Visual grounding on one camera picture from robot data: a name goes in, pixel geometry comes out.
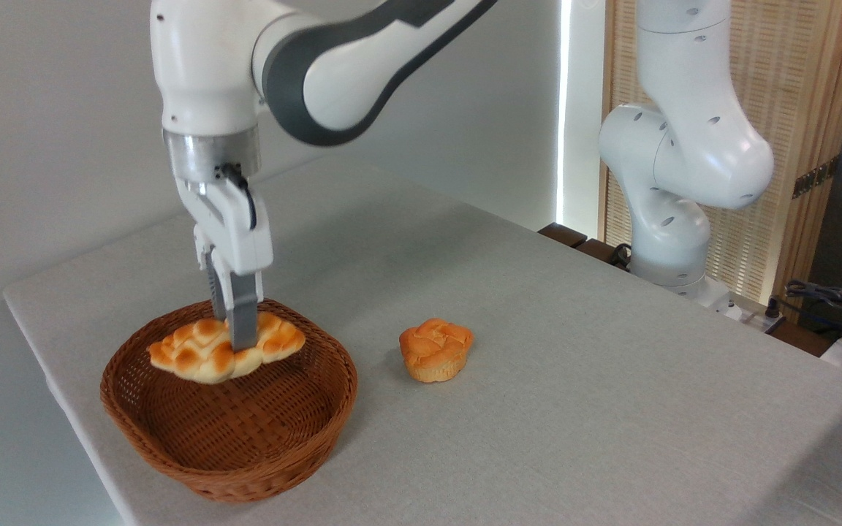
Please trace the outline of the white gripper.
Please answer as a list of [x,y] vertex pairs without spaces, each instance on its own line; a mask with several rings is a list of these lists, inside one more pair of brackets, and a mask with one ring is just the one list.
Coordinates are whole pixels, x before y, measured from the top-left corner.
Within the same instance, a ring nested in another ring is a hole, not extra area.
[[207,183],[176,177],[175,184],[196,222],[197,259],[207,275],[213,314],[227,323],[234,352],[251,348],[257,342],[260,302],[256,272],[274,259],[264,200],[242,175]]

